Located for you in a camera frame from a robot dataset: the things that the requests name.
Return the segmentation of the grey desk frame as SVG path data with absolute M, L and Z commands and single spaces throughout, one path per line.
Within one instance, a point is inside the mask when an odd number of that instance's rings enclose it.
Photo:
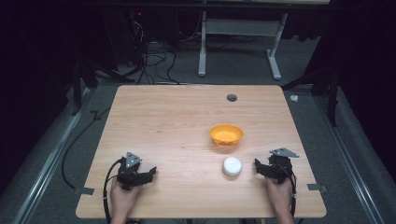
M 206 75 L 206 55 L 207 55 L 207 38 L 224 37 L 228 40 L 237 42 L 256 41 L 261 38 L 271 38 L 272 47 L 265 50 L 265 56 L 269 63 L 271 74 L 274 80 L 282 78 L 276 61 L 276 52 L 283 35 L 288 14 L 283 13 L 279 18 L 273 20 L 241 20 L 241 19 L 222 19 L 209 18 L 207 13 L 201 13 L 201 46 L 199 51 L 198 76 Z

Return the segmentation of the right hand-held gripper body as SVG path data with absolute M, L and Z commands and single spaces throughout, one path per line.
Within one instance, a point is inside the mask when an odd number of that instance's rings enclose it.
M 285 147 L 272 149 L 270 153 L 269 164 L 261 165 L 261 174 L 273 178 L 277 184 L 281 184 L 293 174 L 290 159 L 299 158 L 299 155 Z

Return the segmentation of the person's left hand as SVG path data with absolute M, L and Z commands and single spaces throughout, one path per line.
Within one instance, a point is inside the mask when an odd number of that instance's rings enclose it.
M 121 183 L 116 179 L 112 180 L 110 201 L 111 201 L 111 222 L 110 224 L 125 224 L 131 213 L 140 187 L 131 190 L 123 189 Z

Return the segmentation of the orange plastic basket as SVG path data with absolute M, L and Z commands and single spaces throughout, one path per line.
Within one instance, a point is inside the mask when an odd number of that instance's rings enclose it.
M 244 132 L 237 126 L 231 124 L 220 124 L 214 126 L 209 131 L 209 135 L 216 145 L 235 145 L 244 135 Z

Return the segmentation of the black metal stand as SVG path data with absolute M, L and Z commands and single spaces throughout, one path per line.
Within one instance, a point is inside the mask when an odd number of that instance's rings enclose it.
M 319 70 L 294 79 L 290 83 L 281 86 L 283 91 L 290 90 L 299 85 L 312 84 L 313 96 L 328 97 L 327 116 L 332 126 L 336 126 L 335 109 L 337 105 L 338 73 L 331 68 L 320 68 Z
M 123 77 L 115 71 L 106 69 L 87 59 L 77 59 L 73 66 L 73 102 L 74 110 L 72 115 L 75 116 L 82 109 L 82 91 L 81 83 L 84 83 L 88 89 L 95 89 L 99 82 L 96 78 L 96 72 L 102 72 L 108 77 L 114 78 L 121 82 L 134 82 L 133 79 Z

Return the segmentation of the person's right hand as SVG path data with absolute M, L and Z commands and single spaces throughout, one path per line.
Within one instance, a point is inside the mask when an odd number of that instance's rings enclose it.
M 264 183 L 267 187 L 269 201 L 276 216 L 277 224 L 294 224 L 291 209 L 292 183 L 285 180 L 276 184 L 275 180 L 266 177 Z

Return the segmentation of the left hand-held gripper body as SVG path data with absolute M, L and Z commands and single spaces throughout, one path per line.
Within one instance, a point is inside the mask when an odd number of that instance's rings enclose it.
M 150 182 L 150 173 L 138 173 L 142 159 L 134 153 L 127 151 L 126 156 L 121 159 L 117 180 L 121 188 L 131 190 L 133 187 L 142 186 Z

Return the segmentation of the aluminium floor rail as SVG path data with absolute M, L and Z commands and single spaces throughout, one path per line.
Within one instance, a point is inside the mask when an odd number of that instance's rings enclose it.
M 80 117 L 81 113 L 75 111 L 75 101 L 72 100 L 51 123 L 25 160 L 15 181 L 15 189 L 20 192 L 21 204 L 11 224 L 27 224 L 30 221 L 61 162 L 66 144 Z
M 328 118 L 327 107 L 324 103 L 324 100 L 321 97 L 315 97 L 314 101 L 332 134 L 332 138 L 336 144 L 337 151 L 345 167 L 346 174 L 361 202 L 361 206 L 366 216 L 368 217 L 370 223 L 385 224 L 384 219 L 382 218 L 382 215 L 380 214 L 378 207 L 374 202 L 370 190 L 368 189 L 365 181 L 361 176 L 361 173 L 359 172 L 355 162 L 353 161 L 352 157 L 350 156 L 347 150 L 347 146 L 344 143 L 341 134 Z

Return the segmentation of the white round container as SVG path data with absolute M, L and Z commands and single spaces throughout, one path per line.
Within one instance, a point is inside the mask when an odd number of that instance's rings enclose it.
M 223 161 L 222 171 L 227 176 L 238 176 L 242 171 L 242 162 L 236 157 L 228 157 Z

